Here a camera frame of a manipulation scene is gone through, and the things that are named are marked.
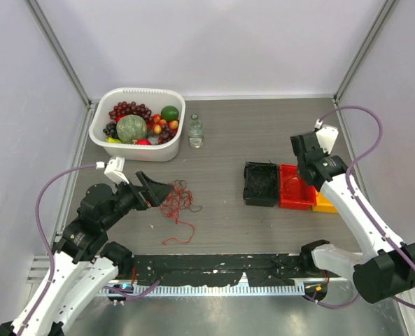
glass bottle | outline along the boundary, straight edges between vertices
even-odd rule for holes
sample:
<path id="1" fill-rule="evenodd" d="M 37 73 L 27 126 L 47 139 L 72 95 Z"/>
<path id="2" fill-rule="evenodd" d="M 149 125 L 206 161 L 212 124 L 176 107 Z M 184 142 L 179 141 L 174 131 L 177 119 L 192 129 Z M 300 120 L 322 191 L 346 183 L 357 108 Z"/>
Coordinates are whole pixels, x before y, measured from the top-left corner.
<path id="1" fill-rule="evenodd" d="M 194 148 L 199 148 L 204 143 L 204 128 L 197 114 L 192 114 L 188 124 L 188 143 Z"/>

yellow plastic container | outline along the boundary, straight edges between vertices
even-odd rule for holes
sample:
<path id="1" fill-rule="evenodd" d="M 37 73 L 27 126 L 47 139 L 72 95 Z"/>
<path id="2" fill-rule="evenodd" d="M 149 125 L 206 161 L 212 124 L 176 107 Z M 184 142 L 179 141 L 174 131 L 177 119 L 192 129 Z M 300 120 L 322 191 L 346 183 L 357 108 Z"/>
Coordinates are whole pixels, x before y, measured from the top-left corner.
<path id="1" fill-rule="evenodd" d="M 316 212 L 329 212 L 331 214 L 337 214 L 338 210 L 335 209 L 332 203 L 325 198 L 320 192 L 316 193 L 316 202 L 313 205 L 313 211 Z"/>

wall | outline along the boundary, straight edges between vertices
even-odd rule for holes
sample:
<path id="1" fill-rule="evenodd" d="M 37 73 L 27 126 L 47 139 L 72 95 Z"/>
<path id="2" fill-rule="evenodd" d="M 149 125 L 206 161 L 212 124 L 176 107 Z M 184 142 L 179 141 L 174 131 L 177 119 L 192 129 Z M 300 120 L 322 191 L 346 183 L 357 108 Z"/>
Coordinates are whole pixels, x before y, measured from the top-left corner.
<path id="1" fill-rule="evenodd" d="M 0 1 L 0 323 L 20 313 L 33 256 L 45 253 L 36 196 L 69 166 L 83 112 L 25 3 Z M 50 189 L 41 207 L 48 236 L 63 189 Z"/>
<path id="2" fill-rule="evenodd" d="M 399 1 L 346 92 L 346 104 L 372 108 L 383 120 L 385 137 L 361 163 L 361 172 L 385 221 L 406 242 L 415 242 L 415 0 Z M 377 127 L 355 111 L 346 118 L 361 153 Z"/>
<path id="3" fill-rule="evenodd" d="M 335 93 L 384 0 L 39 0 L 92 98 Z"/>

robotic arm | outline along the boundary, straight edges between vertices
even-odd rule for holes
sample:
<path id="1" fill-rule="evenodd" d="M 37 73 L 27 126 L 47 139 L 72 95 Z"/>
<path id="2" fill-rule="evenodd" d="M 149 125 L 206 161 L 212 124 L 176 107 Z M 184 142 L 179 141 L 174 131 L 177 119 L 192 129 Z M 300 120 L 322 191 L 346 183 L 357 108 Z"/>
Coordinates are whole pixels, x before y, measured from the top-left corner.
<path id="1" fill-rule="evenodd" d="M 62 238 L 53 246 L 52 281 L 48 280 L 49 270 L 22 313 L 0 326 L 0 336 L 64 336 L 104 285 L 133 268 L 131 251 L 115 242 L 105 245 L 107 231 L 132 209 L 161 205 L 173 186 L 155 182 L 142 171 L 136 173 L 142 186 L 133 185 L 122 173 L 124 163 L 125 159 L 113 157 L 104 171 L 115 183 L 115 193 L 103 183 L 87 190 L 78 217 L 66 226 Z M 103 245 L 100 257 L 95 259 Z"/>
<path id="2" fill-rule="evenodd" d="M 310 272 L 328 270 L 352 281 L 369 303 L 375 303 L 415 287 L 415 272 L 386 241 L 389 237 L 415 264 L 415 243 L 405 244 L 372 208 L 350 175 L 352 193 L 346 180 L 347 166 L 337 155 L 330 156 L 338 136 L 335 127 L 316 123 L 313 132 L 291 137 L 297 157 L 297 173 L 332 202 L 355 236 L 361 253 L 350 253 L 319 240 L 301 248 L 302 262 Z M 384 229 L 382 236 L 356 200 Z"/>

black plastic container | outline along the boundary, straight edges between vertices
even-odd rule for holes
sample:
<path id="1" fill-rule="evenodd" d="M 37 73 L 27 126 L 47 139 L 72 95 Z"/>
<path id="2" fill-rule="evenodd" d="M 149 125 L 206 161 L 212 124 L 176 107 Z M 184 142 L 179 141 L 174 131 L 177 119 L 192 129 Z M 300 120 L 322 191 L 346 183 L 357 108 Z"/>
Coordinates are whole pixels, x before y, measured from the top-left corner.
<path id="1" fill-rule="evenodd" d="M 273 207 L 280 202 L 279 166 L 247 162 L 244 167 L 243 198 L 246 205 Z"/>

